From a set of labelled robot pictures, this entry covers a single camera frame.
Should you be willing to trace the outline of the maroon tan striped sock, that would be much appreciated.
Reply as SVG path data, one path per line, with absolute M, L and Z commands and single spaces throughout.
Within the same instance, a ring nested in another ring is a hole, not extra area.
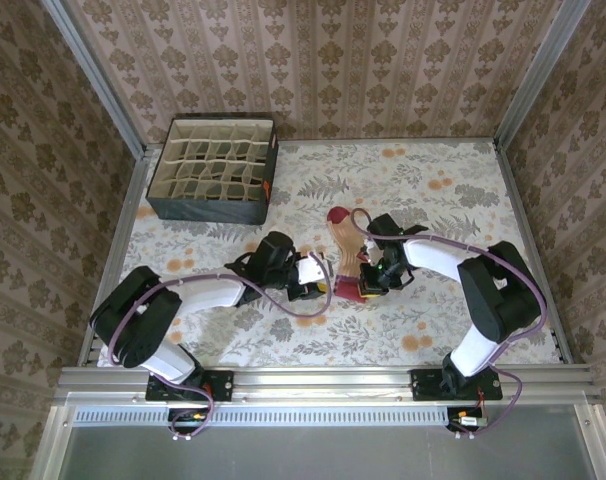
M 349 301 L 365 303 L 367 299 L 362 297 L 359 291 L 360 266 L 366 263 L 361 251 L 364 240 L 350 216 L 350 210 L 335 206 L 329 210 L 326 217 L 329 231 L 340 253 L 334 294 Z

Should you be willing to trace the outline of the dark fabric divider organizer box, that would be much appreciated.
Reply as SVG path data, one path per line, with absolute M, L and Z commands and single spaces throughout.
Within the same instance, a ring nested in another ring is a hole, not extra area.
M 278 151 L 268 113 L 178 115 L 146 200 L 162 220 L 262 225 Z

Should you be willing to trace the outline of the floral printed tablecloth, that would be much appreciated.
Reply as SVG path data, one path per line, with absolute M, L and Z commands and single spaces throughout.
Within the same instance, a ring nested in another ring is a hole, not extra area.
M 133 229 L 123 268 L 200 273 L 254 250 L 274 230 L 299 251 L 338 264 L 326 221 L 338 206 L 389 214 L 401 227 L 423 225 L 479 247 L 523 243 L 488 140 L 282 142 L 263 225 L 162 220 L 139 196 L 128 208 Z M 319 298 L 280 311 L 258 300 L 178 317 L 168 337 L 208 366 L 436 365 L 470 324 L 460 286 L 421 270 L 405 289 L 363 304 Z

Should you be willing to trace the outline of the black connector plate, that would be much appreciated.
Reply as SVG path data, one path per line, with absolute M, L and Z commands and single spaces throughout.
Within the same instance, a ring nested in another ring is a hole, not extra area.
M 447 428 L 455 433 L 475 433 L 489 426 L 489 419 L 481 407 L 450 408 Z
M 196 409 L 170 409 L 168 412 L 168 428 L 178 436 L 194 436 L 201 430 L 210 418 L 207 407 Z

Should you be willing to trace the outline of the grey metal panel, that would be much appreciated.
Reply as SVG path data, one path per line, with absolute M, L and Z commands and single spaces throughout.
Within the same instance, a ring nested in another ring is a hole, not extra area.
M 74 430 L 60 480 L 596 480 L 584 447 L 510 432 L 421 428 L 158 427 Z

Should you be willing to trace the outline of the left black connector plate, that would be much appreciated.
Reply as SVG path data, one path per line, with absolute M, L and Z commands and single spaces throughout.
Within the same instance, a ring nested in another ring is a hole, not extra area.
M 168 428 L 178 436 L 194 436 L 201 430 L 210 418 L 207 407 L 196 409 L 170 409 L 168 412 Z

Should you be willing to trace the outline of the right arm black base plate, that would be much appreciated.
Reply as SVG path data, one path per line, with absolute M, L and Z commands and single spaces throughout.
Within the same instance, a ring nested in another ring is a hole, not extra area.
M 499 376 L 490 368 L 472 377 L 443 369 L 414 369 L 409 372 L 413 399 L 416 401 L 502 400 Z

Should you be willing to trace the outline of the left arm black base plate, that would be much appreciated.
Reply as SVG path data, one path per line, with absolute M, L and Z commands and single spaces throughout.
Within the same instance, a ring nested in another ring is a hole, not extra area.
M 232 370 L 204 370 L 192 375 L 181 388 L 168 386 L 153 375 L 149 376 L 145 399 L 147 401 L 205 401 L 205 398 L 186 387 L 199 388 L 207 392 L 215 402 L 230 402 L 233 393 L 234 372 Z

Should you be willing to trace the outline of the right aluminium side rail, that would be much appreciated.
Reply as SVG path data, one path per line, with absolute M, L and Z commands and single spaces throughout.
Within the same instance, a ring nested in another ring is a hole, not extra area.
M 519 194 L 518 187 L 514 179 L 514 175 L 509 165 L 509 161 L 502 148 L 495 145 L 495 151 L 497 162 L 500 167 L 501 174 L 506 185 L 507 193 L 512 204 L 514 216 L 518 224 L 519 232 L 524 243 L 525 251 L 530 261 L 530 269 L 532 271 L 534 279 L 537 281 L 537 284 L 542 289 L 542 292 L 547 301 L 547 324 L 549 325 L 554 335 L 554 338 L 556 339 L 556 345 L 560 355 L 560 359 L 566 364 L 573 364 L 575 360 L 571 352 L 569 342 L 566 338 L 563 324 L 559 317 L 558 309 L 554 302 L 553 294 L 547 279 L 547 275 L 542 264 L 539 251 L 537 249 L 537 245 L 535 243 L 534 236 L 532 234 L 532 230 L 528 222 L 527 214 L 523 206 L 521 196 Z

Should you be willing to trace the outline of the aluminium side rail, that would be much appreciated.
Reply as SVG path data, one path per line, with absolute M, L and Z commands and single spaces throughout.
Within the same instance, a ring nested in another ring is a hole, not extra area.
M 147 185 L 147 172 L 150 162 L 155 158 L 156 150 L 146 148 L 142 156 L 135 162 L 132 176 L 123 200 L 122 209 L 114 231 L 106 265 L 103 269 L 101 282 L 95 297 L 91 312 L 94 313 L 102 302 L 118 285 L 129 239 L 136 219 L 143 190 Z
M 495 145 L 495 151 L 497 162 L 500 167 L 501 174 L 506 185 L 507 193 L 512 204 L 514 216 L 518 224 L 519 232 L 524 243 L 525 251 L 530 261 L 530 269 L 532 271 L 534 279 L 537 281 L 537 284 L 542 289 L 542 292 L 547 301 L 547 324 L 549 325 L 554 335 L 554 338 L 556 339 L 556 345 L 560 355 L 560 359 L 566 364 L 573 364 L 575 360 L 571 352 L 569 342 L 566 338 L 563 324 L 559 317 L 558 309 L 554 302 L 553 294 L 547 279 L 547 275 L 542 264 L 539 251 L 537 249 L 537 245 L 535 243 L 534 236 L 532 234 L 532 230 L 528 222 L 527 214 L 523 206 L 521 196 L 519 194 L 518 187 L 514 179 L 514 175 L 509 165 L 509 161 L 502 148 Z

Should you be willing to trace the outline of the right aluminium frame post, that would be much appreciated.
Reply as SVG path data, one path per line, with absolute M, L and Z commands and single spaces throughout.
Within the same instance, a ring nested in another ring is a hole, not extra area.
M 591 0 L 563 0 L 494 135 L 498 151 L 506 150 L 533 107 Z

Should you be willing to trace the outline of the aluminium frame post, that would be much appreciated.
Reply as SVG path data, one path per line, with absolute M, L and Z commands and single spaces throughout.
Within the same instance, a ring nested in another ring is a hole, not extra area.
M 66 0 L 41 0 L 74 58 L 88 78 L 101 104 L 109 114 L 121 138 L 136 160 L 144 157 L 145 142 L 141 139 L 123 102 L 119 99 L 98 55 L 86 38 Z
M 563 0 L 494 135 L 498 151 L 506 150 L 533 107 L 591 0 Z

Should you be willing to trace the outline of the left aluminium frame post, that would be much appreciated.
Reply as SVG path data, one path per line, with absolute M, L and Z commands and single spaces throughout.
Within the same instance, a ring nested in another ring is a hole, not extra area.
M 136 160 L 144 157 L 145 142 L 141 139 L 123 102 L 119 99 L 98 55 L 86 38 L 66 0 L 41 0 L 74 58 L 88 78 L 101 104 L 109 114 L 121 138 Z

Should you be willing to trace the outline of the right aluminium frame leg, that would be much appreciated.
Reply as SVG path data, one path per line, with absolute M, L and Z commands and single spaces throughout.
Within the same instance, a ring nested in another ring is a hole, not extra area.
M 606 415 L 602 405 L 574 405 L 580 432 L 597 480 L 606 480 Z

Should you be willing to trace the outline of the aluminium frame leg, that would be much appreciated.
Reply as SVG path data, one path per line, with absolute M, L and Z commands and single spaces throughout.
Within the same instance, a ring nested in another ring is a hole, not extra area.
M 597 480 L 606 480 L 606 415 L 602 405 L 574 405 L 580 432 Z
M 28 480 L 59 480 L 75 415 L 75 407 L 50 408 Z

